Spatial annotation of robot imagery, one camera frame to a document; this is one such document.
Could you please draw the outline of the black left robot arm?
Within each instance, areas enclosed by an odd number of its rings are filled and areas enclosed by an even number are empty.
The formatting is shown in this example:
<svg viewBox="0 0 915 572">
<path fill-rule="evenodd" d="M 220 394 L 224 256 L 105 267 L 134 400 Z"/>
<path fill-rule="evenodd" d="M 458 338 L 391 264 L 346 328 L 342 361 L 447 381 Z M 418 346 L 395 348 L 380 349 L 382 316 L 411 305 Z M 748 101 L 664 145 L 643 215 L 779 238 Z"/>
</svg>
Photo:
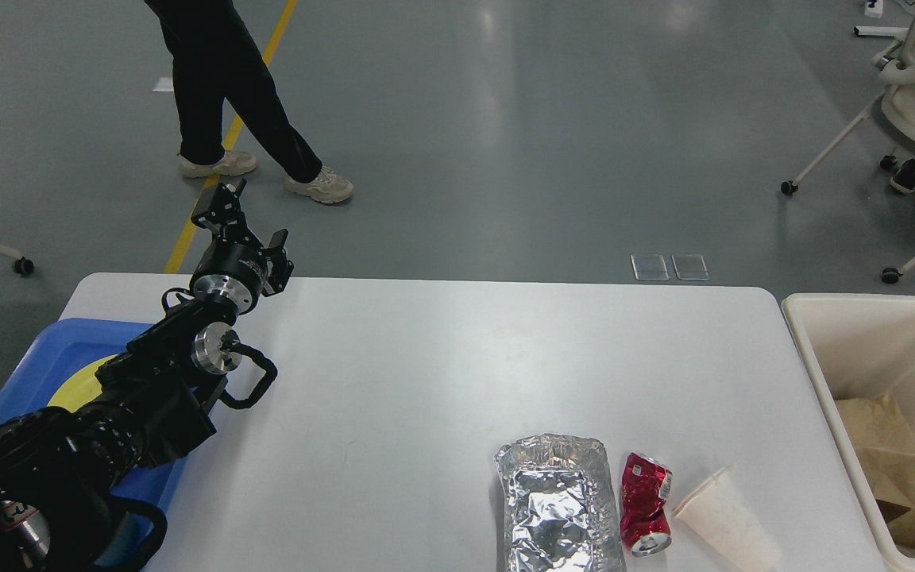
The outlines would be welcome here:
<svg viewBox="0 0 915 572">
<path fill-rule="evenodd" d="M 0 423 L 0 571 L 141 571 L 162 547 L 167 517 L 116 486 L 206 442 L 216 404 L 248 409 L 272 386 L 275 363 L 234 325 L 283 292 L 294 265 L 286 230 L 262 244 L 248 227 L 245 186 L 206 192 L 191 220 L 213 238 L 189 286 L 99 367 L 97 397 Z"/>
</svg>

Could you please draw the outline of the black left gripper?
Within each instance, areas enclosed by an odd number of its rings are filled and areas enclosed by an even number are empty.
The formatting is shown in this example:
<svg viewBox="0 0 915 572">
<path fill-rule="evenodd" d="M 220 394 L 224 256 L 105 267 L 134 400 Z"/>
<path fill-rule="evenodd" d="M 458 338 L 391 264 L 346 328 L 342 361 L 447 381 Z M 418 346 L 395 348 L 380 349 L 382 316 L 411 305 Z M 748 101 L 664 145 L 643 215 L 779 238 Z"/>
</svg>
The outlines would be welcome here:
<svg viewBox="0 0 915 572">
<path fill-rule="evenodd" d="M 208 246 L 193 272 L 190 294 L 228 307 L 236 316 L 253 311 L 262 297 L 282 293 L 295 268 L 287 255 L 287 229 L 273 233 L 264 247 L 248 227 L 241 206 L 246 185 L 246 179 L 239 179 L 203 189 L 190 214 L 191 224 L 218 240 Z"/>
</svg>

